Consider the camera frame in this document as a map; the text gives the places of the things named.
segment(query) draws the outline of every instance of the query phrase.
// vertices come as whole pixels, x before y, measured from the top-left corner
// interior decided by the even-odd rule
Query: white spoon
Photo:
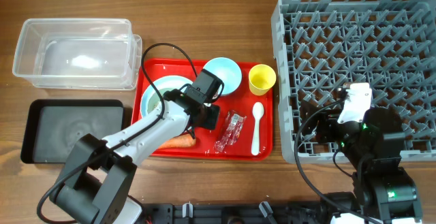
[[[253,106],[254,117],[254,134],[251,143],[251,154],[256,156],[259,154],[259,121],[264,115],[264,106],[260,102],[256,102]]]

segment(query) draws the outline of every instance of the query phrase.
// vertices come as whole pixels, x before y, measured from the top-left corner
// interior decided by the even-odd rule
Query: orange carrot
[[[191,135],[185,134],[164,142],[158,149],[164,148],[188,148],[196,145],[196,139],[192,139]]]

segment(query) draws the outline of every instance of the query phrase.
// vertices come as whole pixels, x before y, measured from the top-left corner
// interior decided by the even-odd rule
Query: wooden table
[[[20,29],[28,18],[127,18],[144,47],[170,42],[193,59],[226,56],[276,68],[270,17],[277,0],[0,0],[0,223],[40,223],[35,208],[58,176],[60,165],[26,165],[20,160],[27,111],[42,98],[120,99],[132,107],[134,91],[37,89],[12,75]],[[151,57],[182,56],[169,48]],[[420,191],[424,220],[436,220],[436,163],[402,163]],[[345,170],[352,167],[343,165]],[[322,192],[352,190],[333,164],[305,165]],[[101,172],[97,177],[103,178]],[[138,169],[130,194],[144,203],[258,203],[317,199],[295,165],[281,156],[277,111],[275,147],[258,163],[152,158]],[[69,217],[51,203],[44,213]]]

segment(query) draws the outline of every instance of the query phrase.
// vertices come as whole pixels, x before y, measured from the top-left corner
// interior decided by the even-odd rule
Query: yellow cup
[[[248,74],[248,80],[254,95],[265,95],[275,84],[275,71],[265,64],[255,65]]]

